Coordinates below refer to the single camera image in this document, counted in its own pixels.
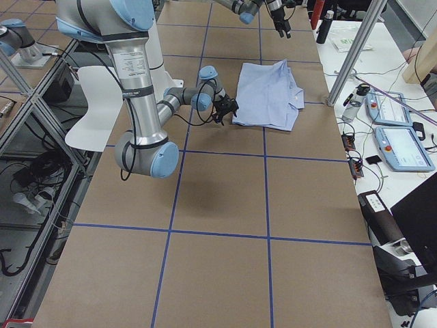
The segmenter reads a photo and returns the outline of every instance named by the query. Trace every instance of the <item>metal pole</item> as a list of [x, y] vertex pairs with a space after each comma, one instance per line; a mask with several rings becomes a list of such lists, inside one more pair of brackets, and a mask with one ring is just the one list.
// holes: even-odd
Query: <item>metal pole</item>
[[335, 105], [335, 102], [340, 96], [340, 93], [344, 88], [346, 81], [348, 80], [349, 74], [355, 66], [358, 57], [360, 56], [360, 52], [363, 50], [363, 47], [373, 29], [373, 26], [375, 26], [378, 16], [381, 14], [381, 11], [386, 3], [387, 0], [372, 0], [372, 2], [370, 3], [366, 16], [361, 23], [361, 26], [356, 33], [354, 42], [352, 43], [348, 55], [343, 62], [339, 75], [330, 90], [329, 97], [328, 99], [326, 99], [326, 104], [328, 106], [333, 107]]

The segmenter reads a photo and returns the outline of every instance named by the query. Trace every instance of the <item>metal frame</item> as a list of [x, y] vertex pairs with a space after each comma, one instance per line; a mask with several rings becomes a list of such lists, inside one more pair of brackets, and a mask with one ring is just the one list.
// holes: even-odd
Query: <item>metal frame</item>
[[352, 46], [350, 47], [348, 55], [344, 59], [343, 65], [339, 71], [339, 75], [330, 90], [329, 97], [326, 99], [326, 104], [328, 106], [333, 107], [337, 102], [337, 99], [339, 98], [340, 93], [343, 90], [356, 61], [360, 57], [360, 53], [363, 50], [370, 33], [372, 32], [373, 27], [378, 20], [378, 16], [381, 14], [386, 3], [387, 0], [372, 0], [370, 3], [369, 9], [363, 22], [361, 23], [360, 28], [358, 29], [358, 32], [356, 33], [356, 37], [352, 43]]
[[14, 302], [11, 304], [10, 309], [8, 310], [7, 318], [12, 317], [12, 315], [16, 311], [17, 305], [20, 303], [21, 297], [23, 296], [23, 293], [27, 287], [27, 284], [29, 283], [29, 280], [33, 274], [33, 271], [36, 267], [36, 264], [40, 258], [40, 255], [44, 248], [46, 247], [47, 241], [49, 236], [51, 235], [51, 232], [53, 230], [53, 224], [56, 222], [58, 218], [58, 212], [60, 211], [60, 208], [64, 205], [65, 200], [68, 197], [68, 194], [71, 190], [71, 187], [73, 185], [73, 182], [76, 179], [77, 174], [79, 173], [79, 166], [74, 164], [72, 166], [71, 172], [67, 177], [67, 180], [65, 181], [61, 191], [59, 192], [59, 196], [57, 198], [57, 202], [54, 205], [54, 210], [51, 213], [51, 216], [49, 217], [47, 224], [44, 226], [44, 230], [41, 234], [40, 240], [35, 246], [35, 249], [33, 250], [32, 254], [32, 261], [29, 261], [29, 264], [27, 265], [27, 268], [25, 271], [23, 271], [21, 274], [23, 276], [20, 277], [21, 283], [19, 284], [20, 287], [16, 289], [16, 296], [14, 298]]
[[68, 155], [72, 162], [71, 171], [68, 174], [68, 177], [66, 178], [61, 190], [59, 191], [57, 201], [53, 204], [55, 210], [53, 210], [51, 214], [48, 214], [50, 217], [48, 218], [48, 222], [46, 226], [44, 226], [39, 240], [32, 251], [31, 259], [27, 264], [26, 269], [17, 275], [16, 279], [8, 282], [12, 282], [16, 288], [14, 289], [13, 293], [9, 294], [9, 300], [13, 300], [13, 302], [3, 305], [6, 308], [8, 315], [6, 318], [0, 318], [0, 322], [12, 317], [19, 307], [22, 297], [28, 289], [29, 281], [34, 274], [44, 249], [46, 248], [46, 244], [53, 230], [53, 223], [55, 223], [58, 219], [59, 210], [62, 208], [62, 206], [64, 206], [65, 200], [69, 196], [70, 192], [72, 192], [72, 186], [74, 185], [77, 175], [79, 172], [81, 172], [85, 177], [88, 177], [87, 167], [89, 167], [89, 165], [87, 164], [87, 153], [81, 150], [72, 149], [66, 145], [64, 141], [66, 132], [61, 122], [55, 116], [51, 108], [42, 99], [42, 95], [48, 89], [53, 79], [57, 76], [61, 69], [64, 69], [66, 56], [70, 51], [73, 51], [77, 45], [77, 41], [71, 41], [71, 43], [69, 43], [65, 49], [65, 52], [62, 54], [63, 58], [59, 58], [53, 64], [52, 68], [44, 75], [41, 82], [39, 82], [35, 88], [32, 88], [28, 84], [25, 78], [20, 74], [9, 58], [0, 49], [0, 68], [5, 71], [7, 76], [9, 76], [9, 78], [16, 84], [17, 88], [22, 92], [22, 94], [27, 97], [26, 101], [22, 104], [20, 110], [15, 115], [10, 125], [6, 128], [2, 136], [0, 136], [0, 155], [5, 152], [6, 148], [23, 126], [29, 115], [34, 113], [37, 119], [46, 127], [50, 136], [58, 143], [58, 145]]

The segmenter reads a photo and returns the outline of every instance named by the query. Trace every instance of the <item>blue grid line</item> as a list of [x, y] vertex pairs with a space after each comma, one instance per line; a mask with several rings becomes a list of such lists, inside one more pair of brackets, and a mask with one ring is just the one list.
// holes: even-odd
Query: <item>blue grid line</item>
[[18, 0], [15, 0], [15, 2], [14, 2], [12, 5], [10, 5], [8, 8], [6, 8], [6, 10], [5, 10], [4, 12], [1, 13], [1, 15], [3, 15], [5, 12], [8, 12], [8, 10], [11, 9], [12, 7], [14, 7], [14, 6], [16, 5], [17, 2], [18, 2]]
[[305, 104], [310, 104], [310, 105], [325, 105], [325, 103], [322, 102], [322, 101], [305, 101]]
[[[163, 54], [163, 57], [181, 57], [181, 58], [200, 58], [200, 59], [233, 59], [233, 60], [259, 60], [258, 58], [239, 58], [239, 57], [213, 57], [213, 56], [193, 56], [193, 55], [171, 55], [171, 54]], [[283, 59], [263, 59], [264, 61], [269, 61], [269, 62], [279, 62]], [[302, 64], [320, 64], [319, 61], [311, 61], [311, 60], [287, 60], [287, 62], [292, 62], [292, 63], [302, 63]]]
[[254, 234], [228, 234], [226, 232], [207, 232], [194, 230], [172, 230], [173, 234], [195, 234], [201, 236], [218, 236], [218, 237], [232, 237], [232, 238], [249, 238], [249, 239], [267, 239], [266, 236], [257, 236]]
[[138, 230], [149, 232], [170, 232], [172, 234], [194, 234], [200, 236], [217, 236], [217, 237], [229, 237], [229, 238], [247, 238], [247, 239], [270, 239], [271, 241], [291, 241], [296, 243], [311, 243], [311, 244], [334, 244], [334, 245], [349, 245], [349, 246], [371, 246], [371, 243], [363, 243], [359, 241], [330, 241], [327, 239], [310, 239], [310, 238], [293, 238], [293, 237], [280, 237], [280, 236], [260, 236], [255, 234], [232, 234], [227, 232], [208, 232], [208, 231], [195, 231], [195, 230], [181, 230], [181, 229], [164, 229], [164, 228], [150, 228], [150, 227], [137, 227], [133, 225], [111, 225], [111, 224], [99, 224], [99, 223], [74, 223], [74, 226], [84, 228], [101, 228], [101, 229], [114, 229], [114, 230]]
[[319, 161], [319, 162], [336, 162], [336, 163], [347, 163], [346, 159], [316, 159], [309, 157], [295, 157], [295, 156], [279, 156], [279, 155], [268, 155], [269, 159], [300, 159], [303, 161]]
[[50, 26], [48, 27], [48, 29], [46, 29], [46, 31], [40, 36], [40, 38], [38, 39], [38, 41], [40, 41], [48, 31], [57, 31], [57, 29], [52, 29], [51, 27], [56, 24], [56, 21], [54, 20], [53, 23], [50, 24]]
[[[158, 23], [157, 25], [162, 26], [174, 26], [174, 27], [205, 27], [206, 25], [191, 25], [191, 24], [171, 24], [171, 23]], [[210, 25], [209, 27], [214, 29], [254, 29], [257, 31], [276, 31], [271, 27], [238, 27], [238, 26], [218, 26], [218, 25]], [[293, 29], [293, 32], [312, 32], [310, 29]]]
[[148, 228], [148, 227], [134, 227], [129, 225], [110, 225], [110, 224], [97, 224], [97, 223], [74, 223], [76, 227], [86, 228], [104, 228], [104, 229], [118, 229], [118, 230], [141, 230], [152, 232], [168, 232], [168, 229], [162, 228]]
[[[113, 148], [115, 145], [106, 145], [108, 148]], [[259, 157], [267, 159], [296, 159], [302, 161], [317, 161], [317, 162], [335, 162], [335, 163], [347, 163], [346, 159], [317, 159], [312, 157], [298, 157], [298, 156], [281, 156], [281, 155], [264, 155], [264, 154], [244, 154], [237, 152], [206, 152], [203, 150], [183, 150], [179, 149], [182, 153], [191, 154], [209, 154], [209, 155], [228, 155], [228, 156], [245, 156], [245, 157]]]
[[[10, 14], [28, 14], [28, 12], [9, 12]], [[54, 14], [50, 14], [49, 12], [32, 12], [32, 14], [38, 14], [38, 15], [56, 15]]]
[[351, 246], [372, 246], [371, 243], [362, 243], [359, 241], [328, 241], [324, 239], [306, 239], [306, 238], [288, 238], [288, 237], [270, 237], [273, 241], [296, 241], [299, 243], [315, 244], [334, 244], [334, 245], [351, 245]]
[[[208, 15], [208, 24], [206, 26], [205, 37], [203, 39], [201, 59], [200, 59], [200, 62], [199, 62], [199, 70], [201, 69], [202, 56], [203, 56], [204, 51], [205, 51], [206, 39], [208, 37], [208, 25], [210, 24], [211, 12], [212, 12], [212, 4], [210, 5], [210, 13]], [[191, 122], [192, 118], [193, 118], [193, 111], [190, 112], [190, 118], [189, 118], [188, 121]], [[150, 324], [151, 328], [154, 328], [154, 326], [155, 326], [156, 315], [158, 313], [158, 304], [159, 304], [160, 290], [161, 290], [161, 287], [163, 285], [165, 264], [166, 264], [166, 261], [167, 261], [167, 255], [168, 255], [168, 251], [169, 251], [171, 230], [172, 230], [172, 227], [173, 227], [173, 220], [174, 220], [175, 211], [176, 211], [176, 204], [178, 203], [179, 188], [180, 188], [180, 183], [181, 183], [181, 179], [182, 179], [182, 172], [183, 172], [183, 169], [184, 169], [184, 162], [185, 162], [185, 150], [186, 150], [186, 146], [188, 145], [188, 138], [189, 138], [189, 136], [190, 136], [190, 125], [188, 125], [188, 128], [186, 129], [184, 152], [182, 154], [182, 160], [181, 160], [181, 165], [180, 165], [180, 170], [179, 170], [179, 177], [178, 177], [178, 184], [176, 185], [175, 199], [174, 199], [174, 202], [173, 202], [173, 208], [171, 210], [171, 218], [170, 218], [170, 224], [169, 224], [169, 231], [167, 233], [167, 241], [165, 243], [163, 263], [161, 265], [161, 272], [160, 272], [160, 276], [159, 276], [158, 289], [156, 291], [156, 298], [155, 298], [155, 304], [154, 304], [154, 310], [153, 310], [153, 317], [152, 317], [152, 322]]]
[[49, 31], [57, 31], [57, 29], [51, 29], [51, 28], [48, 28], [48, 29], [35, 29], [35, 28], [29, 29], [30, 32], [32, 32], [32, 31], [47, 31], [47, 30], [49, 30]]
[[[258, 13], [259, 26], [259, 64], [262, 64], [262, 33], [261, 33], [261, 15]], [[270, 209], [268, 202], [268, 170], [267, 170], [267, 142], [266, 128], [262, 128], [262, 143], [264, 157], [264, 188], [266, 196], [266, 233], [267, 233], [267, 264], [268, 264], [268, 295], [270, 305], [270, 328], [274, 328], [274, 304], [273, 304], [273, 279], [272, 279], [272, 245], [270, 242]]]
[[262, 128], [262, 132], [263, 132], [263, 147], [264, 147], [264, 187], [266, 190], [266, 224], [267, 224], [267, 257], [268, 257], [268, 291], [270, 295], [270, 328], [274, 328], [272, 245], [270, 242], [270, 208], [269, 208], [269, 200], [268, 200], [266, 128]]
[[[6, 81], [6, 79], [7, 79], [8, 77], [5, 77], [1, 82], [0, 82], [0, 86]], [[7, 92], [7, 91], [4, 91], [4, 90], [1, 90], [1, 93], [2, 94], [10, 94], [11, 92]]]

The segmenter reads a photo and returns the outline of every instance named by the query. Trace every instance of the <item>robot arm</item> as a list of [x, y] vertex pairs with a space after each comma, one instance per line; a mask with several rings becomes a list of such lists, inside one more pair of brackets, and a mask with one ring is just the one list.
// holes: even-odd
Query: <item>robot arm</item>
[[[179, 150], [162, 126], [180, 105], [191, 103], [202, 110], [211, 102], [219, 105], [230, 100], [218, 76], [201, 77], [203, 83], [198, 88], [172, 88], [156, 104], [145, 50], [148, 30], [154, 23], [150, 0], [58, 0], [57, 13], [61, 32], [103, 43], [111, 56], [132, 124], [132, 130], [124, 133], [115, 147], [117, 164], [127, 172], [169, 176], [178, 164]], [[238, 108], [235, 101], [229, 103], [225, 110]]]
[[12, 56], [18, 50], [21, 58], [30, 64], [42, 57], [41, 50], [26, 25], [19, 19], [0, 22], [0, 49], [7, 56]]
[[240, 21], [244, 24], [252, 23], [255, 15], [258, 13], [263, 2], [266, 2], [267, 9], [271, 19], [273, 20], [274, 28], [279, 32], [280, 37], [284, 36], [291, 38], [291, 27], [288, 20], [285, 19], [284, 8], [296, 7], [294, 0], [215, 0], [217, 3], [224, 5], [232, 12], [240, 15]]
[[264, 0], [215, 0], [240, 16], [244, 24], [252, 23]]

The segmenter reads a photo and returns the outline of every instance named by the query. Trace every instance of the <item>folded shirt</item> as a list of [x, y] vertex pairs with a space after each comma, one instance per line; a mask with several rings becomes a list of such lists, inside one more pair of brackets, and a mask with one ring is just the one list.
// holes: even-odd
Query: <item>folded shirt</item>
[[238, 81], [234, 124], [291, 131], [304, 93], [284, 59], [271, 66], [244, 63]]

